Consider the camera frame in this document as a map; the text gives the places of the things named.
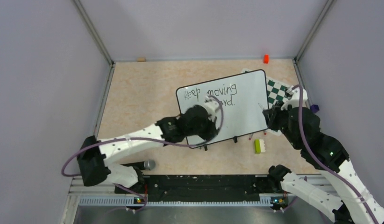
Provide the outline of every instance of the orange block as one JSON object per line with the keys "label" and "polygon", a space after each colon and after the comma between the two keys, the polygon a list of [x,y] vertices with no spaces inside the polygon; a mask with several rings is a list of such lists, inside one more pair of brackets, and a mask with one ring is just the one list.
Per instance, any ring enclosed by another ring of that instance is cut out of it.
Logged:
{"label": "orange block", "polygon": [[263,63],[264,63],[264,64],[269,63],[269,55],[264,55],[264,56],[263,56]]}

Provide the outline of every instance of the whiteboard frame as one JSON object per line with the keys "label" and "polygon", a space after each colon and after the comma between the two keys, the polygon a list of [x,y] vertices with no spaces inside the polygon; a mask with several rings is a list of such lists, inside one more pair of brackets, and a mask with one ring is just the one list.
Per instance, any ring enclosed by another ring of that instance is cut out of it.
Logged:
{"label": "whiteboard frame", "polygon": [[[226,78],[230,78],[230,77],[240,76],[240,75],[244,75],[244,74],[251,73],[251,72],[256,72],[256,71],[262,71],[263,72],[263,74],[265,76],[265,90],[266,90],[266,93],[267,93],[268,92],[268,85],[267,85],[267,82],[266,82],[266,72],[263,69],[257,69],[257,70],[253,70],[253,71],[246,71],[246,72],[239,73],[239,74],[236,74],[236,75],[231,75],[231,76],[226,76],[226,77],[222,77],[222,78],[212,79],[212,80],[201,82],[201,83],[195,83],[195,84],[191,84],[191,85],[181,86],[181,87],[178,87],[176,89],[176,92],[175,92],[176,99],[177,99],[177,104],[178,104],[178,109],[180,111],[180,114],[181,114],[181,107],[179,105],[179,101],[178,101],[178,97],[177,97],[177,91],[179,89],[182,89],[182,88],[185,88],[185,87],[189,87],[189,86],[193,86],[193,85],[199,85],[199,84],[203,84],[203,83],[214,82],[214,81],[217,81],[217,80],[226,79]],[[266,108],[269,108],[268,96],[266,96]],[[257,133],[257,132],[261,132],[261,131],[265,131],[265,130],[267,130],[267,128],[262,129],[262,130],[258,130],[258,131],[255,131],[255,132],[239,135],[239,136],[234,136],[234,137],[239,138],[239,137],[242,137],[242,136],[245,136],[245,135],[249,135],[249,134],[253,134],[253,133]],[[223,139],[223,140],[216,141],[216,142],[211,142],[211,143],[208,143],[208,144],[204,144],[202,146],[208,146],[208,145],[215,144],[215,143],[218,143],[218,142],[227,141],[227,140],[233,139],[234,137],[229,138],[229,139]]]}

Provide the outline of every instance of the purple object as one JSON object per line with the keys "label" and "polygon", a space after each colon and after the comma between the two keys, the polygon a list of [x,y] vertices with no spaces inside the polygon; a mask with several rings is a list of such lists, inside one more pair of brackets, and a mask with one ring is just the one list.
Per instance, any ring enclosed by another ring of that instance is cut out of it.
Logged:
{"label": "purple object", "polygon": [[320,109],[319,109],[319,106],[318,106],[318,105],[313,104],[312,106],[310,106],[310,110],[311,110],[313,113],[317,113]]}

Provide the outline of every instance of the cable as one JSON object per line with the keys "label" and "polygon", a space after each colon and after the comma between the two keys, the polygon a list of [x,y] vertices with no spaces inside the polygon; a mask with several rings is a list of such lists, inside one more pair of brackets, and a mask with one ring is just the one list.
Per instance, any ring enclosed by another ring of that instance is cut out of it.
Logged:
{"label": "cable", "polygon": [[144,198],[144,205],[143,205],[141,208],[137,209],[135,212],[138,212],[138,211],[140,211],[141,209],[145,208],[145,206],[147,206],[147,203],[148,203],[148,198],[147,198],[147,197],[142,196],[142,195],[140,195],[139,193],[134,192],[134,191],[132,191],[132,190],[130,190],[130,189],[128,189],[128,188],[126,188],[126,187],[120,185],[120,184],[114,183],[114,185],[115,185],[116,187],[118,187],[118,188],[124,190],[124,191],[127,191],[127,192],[130,193],[130,194],[137,195],[137,196],[139,196],[140,198]]}
{"label": "cable", "polygon": [[[313,158],[313,160],[320,166],[322,167],[324,170],[328,171],[329,173],[331,173],[332,175],[334,175],[335,177],[339,178],[342,182],[344,182],[347,186],[349,186],[353,191],[354,193],[357,195],[357,197],[360,198],[361,201],[364,201],[364,198],[362,198],[360,192],[358,192],[358,190],[351,184],[349,183],[345,178],[343,178],[342,176],[340,176],[339,174],[337,174],[336,172],[334,172],[333,170],[331,170],[330,168],[328,168],[327,166],[325,166],[317,157],[316,155],[313,153],[312,149],[309,147],[309,144],[307,143],[307,140],[306,140],[306,137],[305,137],[305,132],[303,130],[303,122],[302,122],[302,107],[303,107],[303,89],[302,87],[298,84],[298,85],[295,85],[292,89],[295,89],[295,88],[298,88],[299,87],[299,108],[298,108],[298,123],[299,123],[299,132],[301,134],[301,138],[302,138],[302,141],[304,143],[304,146],[305,148],[307,149],[308,153],[310,154],[310,156]],[[367,202],[364,202],[363,203],[364,207],[367,209],[369,215],[371,216],[372,220],[374,221],[375,224],[379,224],[379,222],[377,221],[375,215],[373,214],[371,208],[368,206]]]}
{"label": "cable", "polygon": [[325,224],[328,224],[327,219],[326,219],[326,217],[324,216],[324,214],[323,214],[321,211],[319,211],[319,210],[317,210],[317,211],[319,212],[320,217],[321,217],[321,219],[323,220],[323,222],[324,222]]}
{"label": "cable", "polygon": [[116,207],[116,208],[113,208],[111,210],[108,210],[104,214],[102,214],[99,218],[97,218],[94,222],[92,222],[92,224],[96,224],[98,221],[102,220],[106,215],[108,215],[109,213],[116,211],[116,210],[128,210],[128,208]]}
{"label": "cable", "polygon": [[[222,125],[224,124],[224,109],[222,108],[222,104],[220,102],[220,100],[218,98],[216,98],[215,96],[211,96],[209,95],[208,97],[210,98],[213,98],[215,101],[217,101],[217,103],[220,105],[220,110],[221,110],[221,122],[220,122],[220,126],[218,127],[218,131],[221,130],[222,128]],[[107,141],[103,141],[103,142],[98,142],[98,143],[95,143],[93,145],[90,145],[90,146],[86,146],[85,148],[77,151],[76,153],[74,153],[69,159],[67,159],[67,161],[64,163],[63,167],[61,168],[61,174],[63,176],[67,176],[67,177],[75,177],[75,176],[79,176],[80,174],[66,174],[65,173],[65,168],[68,166],[68,164],[75,158],[77,157],[78,155],[84,153],[85,151],[91,149],[91,148],[94,148],[94,147],[97,147],[97,146],[101,146],[101,145],[105,145],[105,144],[109,144],[109,143],[113,143],[113,142],[118,142],[118,141],[127,141],[127,140],[144,140],[144,141],[154,141],[154,142],[158,142],[158,143],[162,143],[162,144],[166,144],[166,145],[172,145],[172,146],[178,146],[178,147],[199,147],[199,146],[202,146],[204,144],[206,144],[208,141],[204,141],[202,143],[199,143],[199,144],[196,144],[196,145],[188,145],[188,144],[178,144],[178,143],[173,143],[173,142],[168,142],[168,141],[163,141],[163,140],[158,140],[158,139],[152,139],[152,138],[143,138],[143,137],[131,137],[129,139],[126,139],[126,138],[120,138],[120,139],[112,139],[112,140],[107,140]]]}
{"label": "cable", "polygon": [[[222,128],[222,125],[224,123],[224,109],[222,107],[222,104],[220,102],[220,100],[218,98],[216,98],[215,96],[211,96],[209,95],[208,96],[209,98],[213,98],[215,101],[217,101],[217,103],[219,104],[220,106],[220,111],[221,111],[221,121],[220,121],[220,126],[218,127],[218,132],[221,130]],[[152,139],[152,138],[143,138],[143,137],[131,137],[129,139],[126,139],[126,138],[121,138],[121,139],[113,139],[113,140],[107,140],[107,141],[104,141],[104,142],[98,142],[98,143],[95,143],[93,145],[90,145],[90,146],[87,146],[81,150],[79,150],[78,152],[76,152],[75,154],[73,154],[69,159],[67,159],[67,161],[64,163],[63,167],[61,168],[61,174],[63,176],[67,176],[67,177],[75,177],[75,176],[80,176],[80,174],[66,174],[65,173],[65,168],[68,166],[68,164],[75,158],[77,157],[78,155],[80,155],[81,153],[91,149],[91,148],[94,148],[94,147],[97,147],[97,146],[101,146],[101,145],[104,145],[104,144],[109,144],[109,143],[113,143],[113,142],[119,142],[119,141],[127,141],[127,140],[145,140],[145,141],[153,141],[153,142],[159,142],[159,143],[162,143],[162,144],[166,144],[166,145],[172,145],[172,146],[178,146],[178,147],[199,147],[199,146],[202,146],[204,144],[206,144],[207,142],[209,141],[204,141],[202,143],[199,143],[199,144],[196,144],[196,145],[188,145],[188,144],[178,144],[178,143],[173,143],[173,142],[168,142],[168,141],[163,141],[163,140],[157,140],[157,139]],[[116,184],[114,183],[114,185],[128,193],[131,193],[131,194],[134,194],[134,195],[137,195],[141,198],[144,198],[144,205],[137,209],[137,210],[133,210],[133,212],[138,212],[140,211],[141,209],[144,209],[145,206],[147,206],[147,203],[148,203],[148,199],[146,196],[142,196],[120,184]],[[121,210],[121,209],[124,209],[123,207],[120,207],[120,208],[114,208],[114,209],[111,209],[107,212],[105,212],[102,217],[96,219],[96,221],[94,221],[93,223],[96,223],[98,222],[99,220],[101,220],[104,216],[106,216],[107,214],[113,212],[113,211],[116,211],[116,210]]]}

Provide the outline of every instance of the small wooden block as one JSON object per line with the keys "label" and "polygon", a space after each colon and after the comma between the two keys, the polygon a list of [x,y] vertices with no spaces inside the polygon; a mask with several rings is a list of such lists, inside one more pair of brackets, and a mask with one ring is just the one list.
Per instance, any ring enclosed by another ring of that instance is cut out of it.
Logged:
{"label": "small wooden block", "polygon": [[138,57],[137,58],[137,62],[146,62],[147,60],[145,59],[145,57]]}

